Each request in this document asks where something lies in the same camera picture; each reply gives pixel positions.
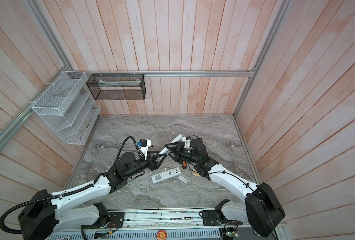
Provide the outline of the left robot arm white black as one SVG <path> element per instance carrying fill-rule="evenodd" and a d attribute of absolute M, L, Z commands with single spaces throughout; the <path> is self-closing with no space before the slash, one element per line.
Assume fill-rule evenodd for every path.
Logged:
<path fill-rule="evenodd" d="M 68 210 L 119 190 L 128 179 L 142 176 L 145 169 L 158 169 L 170 152 L 164 148 L 152 156 L 148 154 L 149 140 L 141 139 L 133 144 L 136 153 L 118 152 L 112 167 L 99 173 L 93 181 L 51 194 L 42 190 L 30 201 L 10 208 L 0 217 L 0 229 L 21 234 L 25 240 L 44 240 L 65 224 L 62 217 Z"/>

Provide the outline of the white remote control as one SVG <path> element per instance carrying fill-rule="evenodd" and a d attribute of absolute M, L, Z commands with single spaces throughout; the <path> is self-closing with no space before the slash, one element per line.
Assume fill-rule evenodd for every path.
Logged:
<path fill-rule="evenodd" d="M 170 169 L 168 171 L 164 171 L 151 176 L 151 180 L 153 184 L 157 184 L 175 177 L 179 177 L 182 174 L 180 167 L 176 167 Z"/>
<path fill-rule="evenodd" d="M 185 143 L 183 141 L 183 136 L 178 135 L 171 143 L 164 145 L 158 154 L 159 155 L 169 155 L 170 153 L 176 153 L 184 149 Z"/>

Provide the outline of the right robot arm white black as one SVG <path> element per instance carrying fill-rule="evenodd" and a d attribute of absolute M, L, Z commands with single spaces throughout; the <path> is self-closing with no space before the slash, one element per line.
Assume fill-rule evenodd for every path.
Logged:
<path fill-rule="evenodd" d="M 262 237 L 278 239 L 276 227 L 286 216 L 273 189 L 266 183 L 255 184 L 227 170 L 208 155 L 207 147 L 201 138 L 178 136 L 165 144 L 161 155 L 170 156 L 177 163 L 192 164 L 201 177 L 213 181 L 242 202 L 224 200 L 216 211 L 227 221 L 248 223 Z"/>

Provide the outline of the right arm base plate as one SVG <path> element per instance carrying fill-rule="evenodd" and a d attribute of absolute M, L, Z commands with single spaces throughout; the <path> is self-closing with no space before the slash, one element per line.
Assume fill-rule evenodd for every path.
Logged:
<path fill-rule="evenodd" d="M 199 216 L 203 219 L 204 226 L 224 226 L 227 223 L 236 226 L 243 225 L 243 222 L 239 221 L 240 213 L 232 209 L 204 210 L 199 212 Z"/>

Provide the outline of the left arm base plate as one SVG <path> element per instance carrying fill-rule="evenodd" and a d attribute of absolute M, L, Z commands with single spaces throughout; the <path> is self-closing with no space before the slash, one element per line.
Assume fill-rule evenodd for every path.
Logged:
<path fill-rule="evenodd" d="M 121 229 L 123 226 L 125 212 L 108 213 L 108 215 L 99 217 L 92 225 L 84 225 L 84 229 Z"/>

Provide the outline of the white battery cover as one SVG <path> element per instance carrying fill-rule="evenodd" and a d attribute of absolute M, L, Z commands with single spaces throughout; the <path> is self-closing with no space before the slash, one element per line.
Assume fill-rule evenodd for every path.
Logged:
<path fill-rule="evenodd" d="M 179 179 L 180 181 L 182 181 L 184 184 L 186 184 L 186 183 L 188 182 L 188 180 L 185 179 L 183 176 L 178 176 L 178 179 Z"/>

